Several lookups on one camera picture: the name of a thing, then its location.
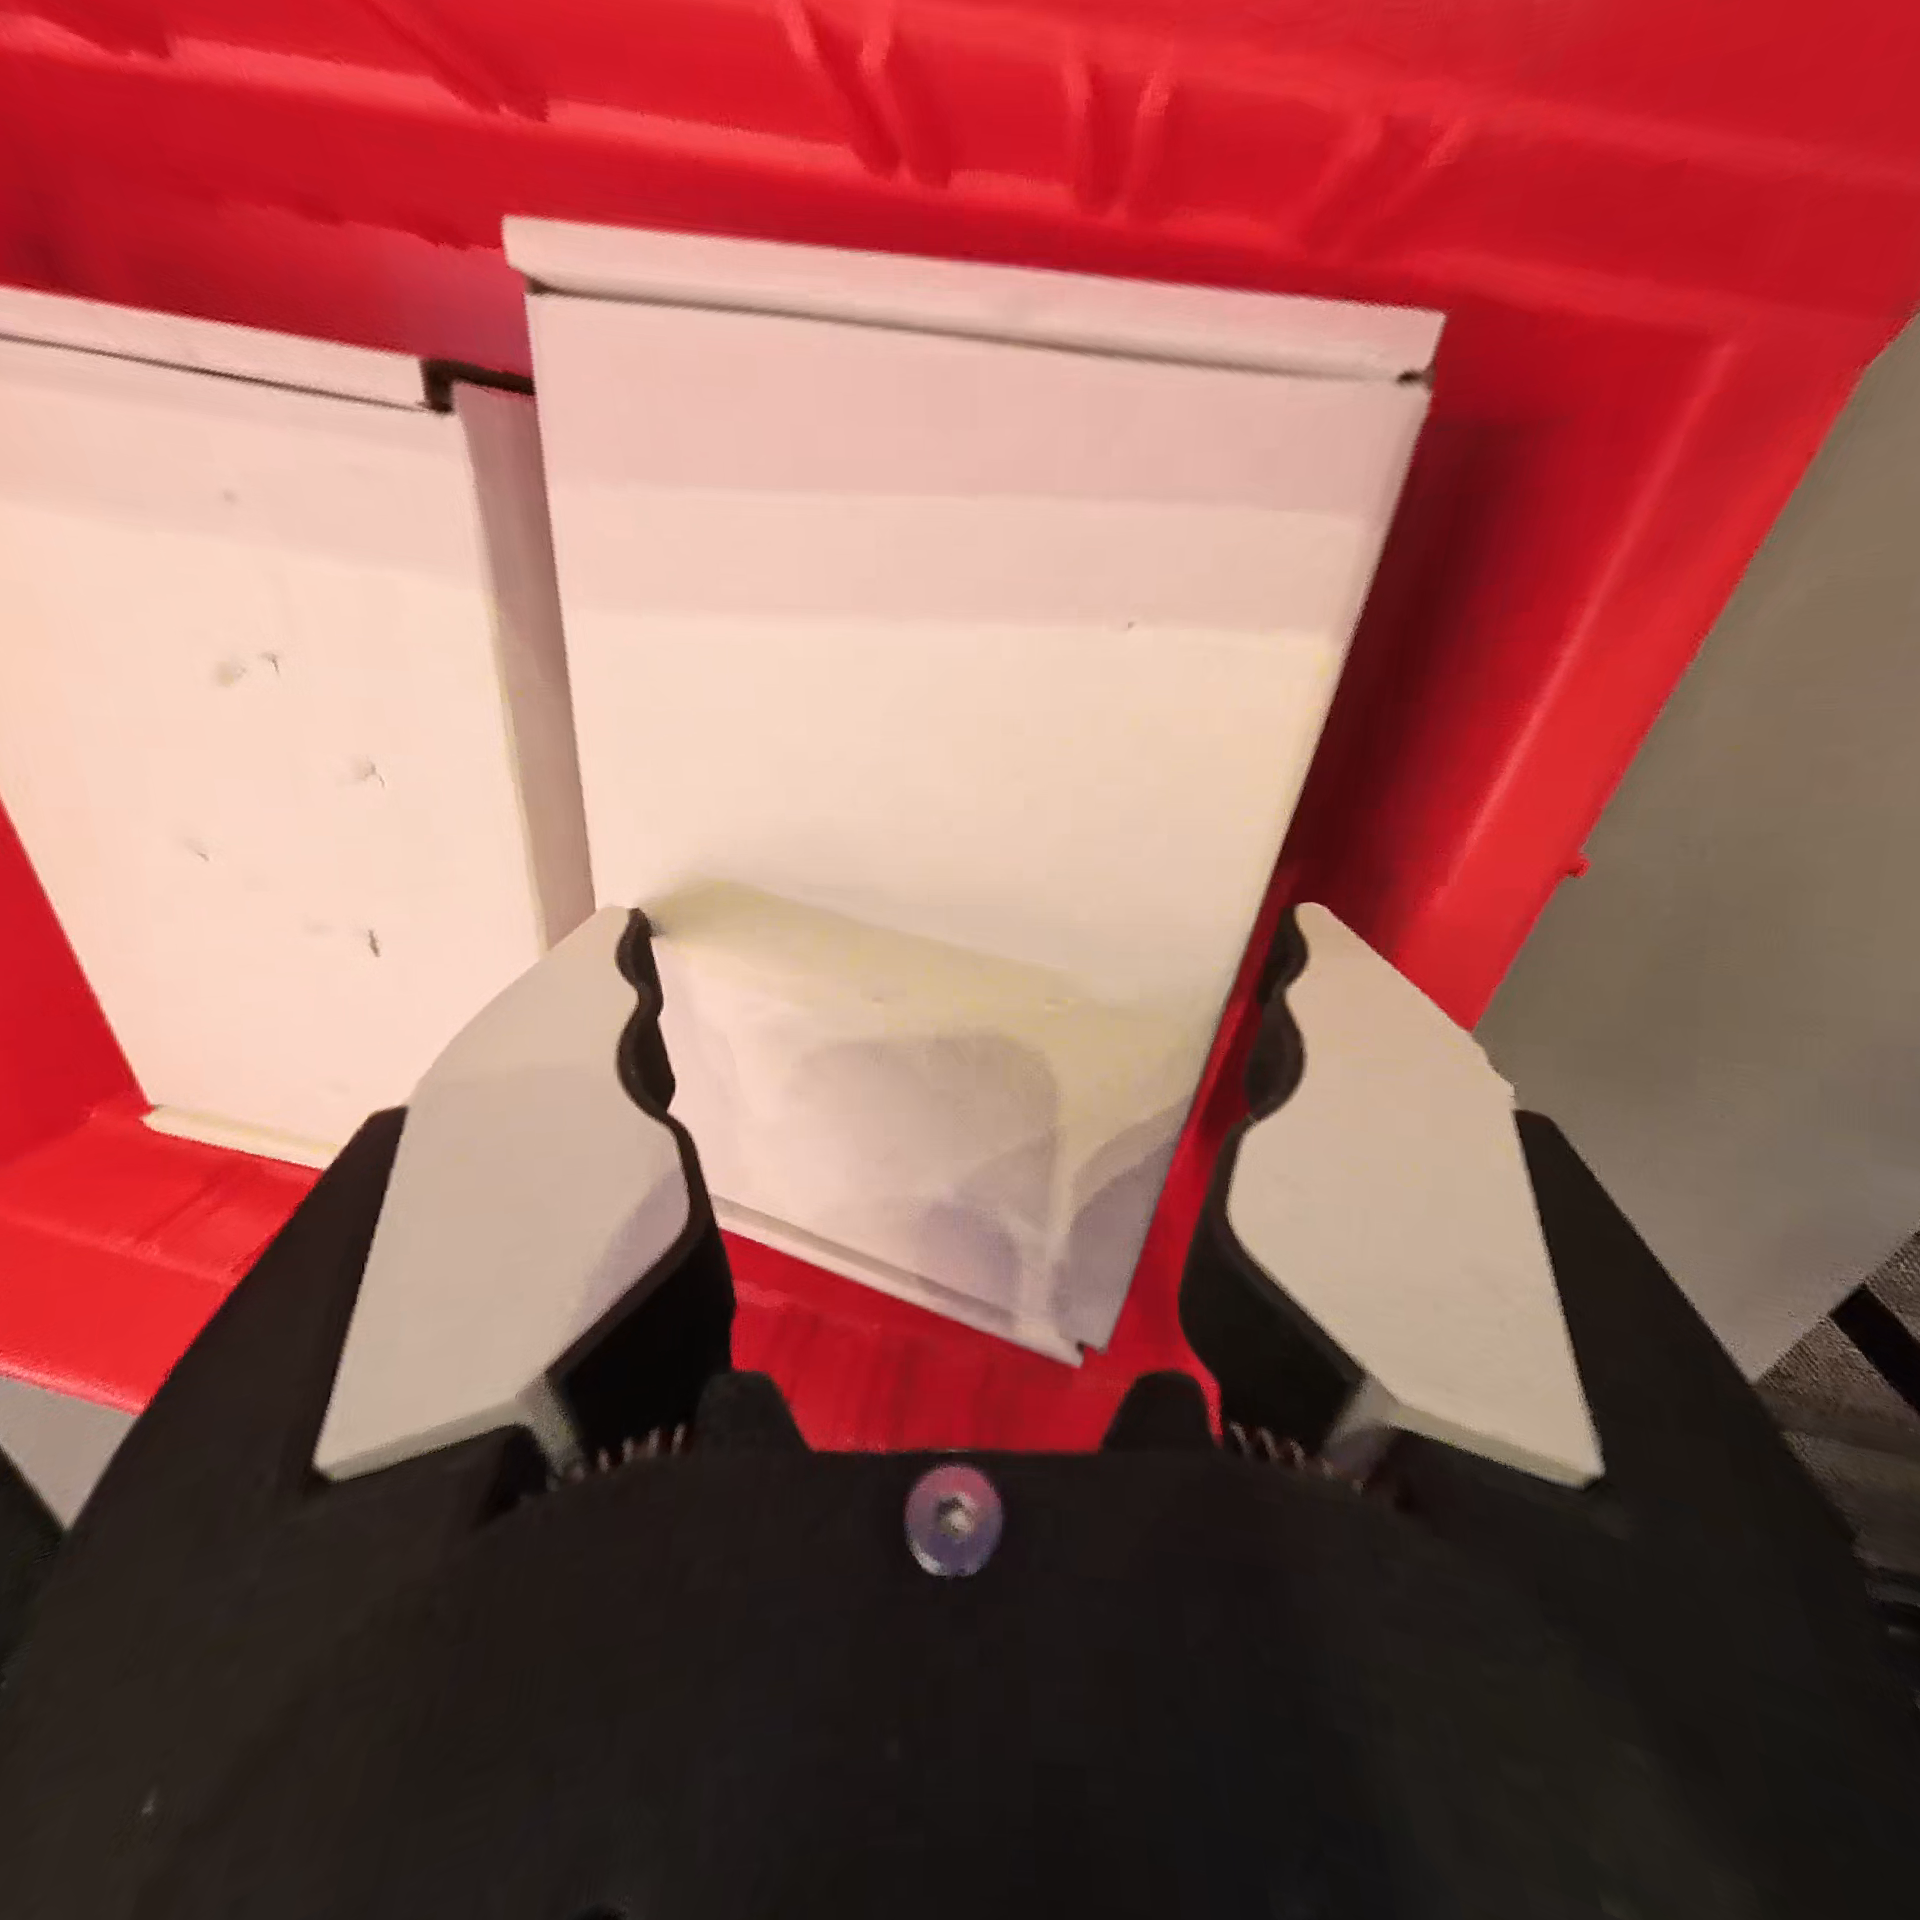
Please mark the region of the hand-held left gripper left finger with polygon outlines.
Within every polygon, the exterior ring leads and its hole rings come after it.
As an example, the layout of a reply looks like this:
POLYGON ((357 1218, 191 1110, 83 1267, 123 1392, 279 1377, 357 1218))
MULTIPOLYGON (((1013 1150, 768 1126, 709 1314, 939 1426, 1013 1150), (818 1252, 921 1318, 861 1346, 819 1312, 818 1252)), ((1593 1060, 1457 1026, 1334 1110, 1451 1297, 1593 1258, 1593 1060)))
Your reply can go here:
POLYGON ((518 1429, 555 1478, 690 1441, 733 1282, 649 920, 606 907, 410 1092, 319 1424, 329 1482, 518 1429))

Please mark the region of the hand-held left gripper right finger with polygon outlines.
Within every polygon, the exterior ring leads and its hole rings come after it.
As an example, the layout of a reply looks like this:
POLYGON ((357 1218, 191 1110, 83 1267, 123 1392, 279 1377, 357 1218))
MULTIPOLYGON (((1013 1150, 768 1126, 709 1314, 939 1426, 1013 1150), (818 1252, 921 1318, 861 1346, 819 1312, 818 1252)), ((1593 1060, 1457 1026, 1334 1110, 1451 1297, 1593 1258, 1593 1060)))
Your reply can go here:
POLYGON ((1429 1442, 1601 1474, 1512 1088, 1319 904, 1278 923, 1183 1260, 1226 1452, 1365 1483, 1429 1442))

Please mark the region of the red plastic bin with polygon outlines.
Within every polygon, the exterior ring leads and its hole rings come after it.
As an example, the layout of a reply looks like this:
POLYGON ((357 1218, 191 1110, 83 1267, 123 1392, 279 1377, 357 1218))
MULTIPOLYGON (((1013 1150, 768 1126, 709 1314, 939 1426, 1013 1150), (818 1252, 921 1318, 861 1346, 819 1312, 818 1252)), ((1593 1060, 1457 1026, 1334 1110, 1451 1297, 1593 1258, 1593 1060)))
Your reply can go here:
MULTIPOLYGON (((509 218, 1442 313, 1278 898, 1473 1018, 1915 305, 1915 5, 3 5, 3 289, 536 401, 509 218)), ((7 1381, 143 1409, 318 1180, 147 1107, 3 809, 7 1381)), ((718 1218, 735 1363, 1088 1448, 1240 1116, 1078 1363, 718 1218)))

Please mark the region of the white cardboard box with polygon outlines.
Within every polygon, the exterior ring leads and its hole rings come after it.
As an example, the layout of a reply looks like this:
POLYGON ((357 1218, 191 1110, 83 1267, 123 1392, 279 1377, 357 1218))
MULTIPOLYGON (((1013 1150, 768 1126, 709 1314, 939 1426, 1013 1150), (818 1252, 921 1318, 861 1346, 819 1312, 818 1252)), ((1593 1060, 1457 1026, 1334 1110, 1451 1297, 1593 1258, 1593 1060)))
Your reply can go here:
POLYGON ((722 1226, 1104 1348, 1445 316, 509 218, 591 882, 722 1226))
POLYGON ((3 289, 3 809, 155 1108, 322 1166, 591 914, 533 384, 3 289))

